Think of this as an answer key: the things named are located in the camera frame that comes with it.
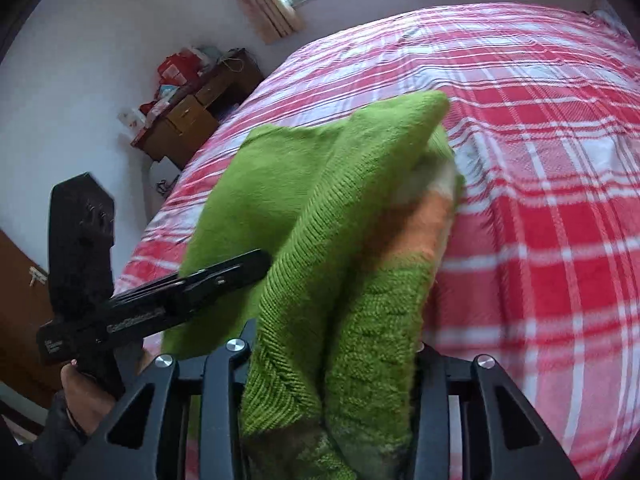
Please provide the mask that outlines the left hand in black glove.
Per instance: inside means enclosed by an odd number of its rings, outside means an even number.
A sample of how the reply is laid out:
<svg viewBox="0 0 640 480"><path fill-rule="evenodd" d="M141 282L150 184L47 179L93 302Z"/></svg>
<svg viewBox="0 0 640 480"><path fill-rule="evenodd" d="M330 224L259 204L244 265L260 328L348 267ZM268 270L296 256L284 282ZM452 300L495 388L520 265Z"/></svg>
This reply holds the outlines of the left hand in black glove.
<svg viewBox="0 0 640 480"><path fill-rule="evenodd" d="M81 374L76 360L62 367L61 384L42 434L26 448L38 479L62 479L116 403L91 378Z"/></svg>

